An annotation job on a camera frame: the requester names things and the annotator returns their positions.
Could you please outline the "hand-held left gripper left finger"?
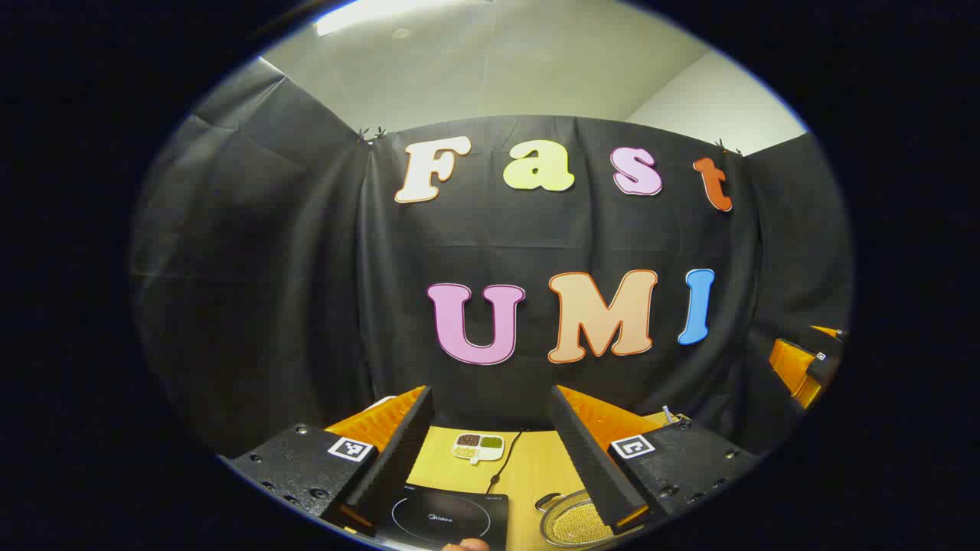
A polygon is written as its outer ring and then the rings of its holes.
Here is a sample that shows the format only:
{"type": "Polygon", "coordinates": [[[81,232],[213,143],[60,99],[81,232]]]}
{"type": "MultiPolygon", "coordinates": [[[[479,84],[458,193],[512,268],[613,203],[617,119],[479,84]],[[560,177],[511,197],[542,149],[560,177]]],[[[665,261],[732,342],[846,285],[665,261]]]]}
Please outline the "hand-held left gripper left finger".
{"type": "Polygon", "coordinates": [[[431,387],[420,385],[328,428],[294,423],[230,466],[291,508],[371,536],[406,484],[432,415],[431,387]]]}

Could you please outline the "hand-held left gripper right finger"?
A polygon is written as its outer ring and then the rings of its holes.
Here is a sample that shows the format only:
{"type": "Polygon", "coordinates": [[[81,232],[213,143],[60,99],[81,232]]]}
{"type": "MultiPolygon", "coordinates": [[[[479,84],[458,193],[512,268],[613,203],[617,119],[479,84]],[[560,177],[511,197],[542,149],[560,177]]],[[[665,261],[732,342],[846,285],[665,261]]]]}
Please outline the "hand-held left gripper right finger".
{"type": "Polygon", "coordinates": [[[564,385],[550,388],[549,418],[617,536],[686,514],[759,463],[689,416],[665,408],[655,421],[564,385]]]}

